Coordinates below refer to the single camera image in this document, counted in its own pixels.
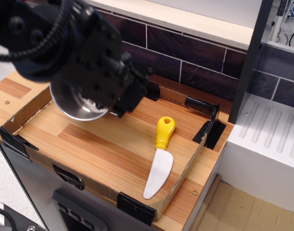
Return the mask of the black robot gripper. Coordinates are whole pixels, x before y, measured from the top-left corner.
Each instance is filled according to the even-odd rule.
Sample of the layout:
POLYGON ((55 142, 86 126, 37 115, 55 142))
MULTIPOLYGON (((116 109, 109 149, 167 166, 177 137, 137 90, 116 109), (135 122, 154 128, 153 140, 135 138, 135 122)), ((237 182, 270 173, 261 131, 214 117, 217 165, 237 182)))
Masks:
POLYGON ((147 92, 154 67, 132 62, 122 51, 120 32, 97 11, 85 9, 72 19, 79 45, 73 51, 72 87, 98 109, 118 116, 133 111, 147 92))

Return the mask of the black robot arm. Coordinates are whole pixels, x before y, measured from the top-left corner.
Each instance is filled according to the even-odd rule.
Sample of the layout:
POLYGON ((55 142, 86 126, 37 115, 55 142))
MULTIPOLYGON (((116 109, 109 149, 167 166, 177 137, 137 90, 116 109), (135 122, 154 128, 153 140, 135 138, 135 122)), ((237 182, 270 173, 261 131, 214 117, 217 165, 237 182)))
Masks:
POLYGON ((8 50, 0 62, 49 82, 59 110, 80 121, 132 112, 154 74, 152 65, 132 61, 120 32, 83 0, 0 0, 0 45, 8 50))

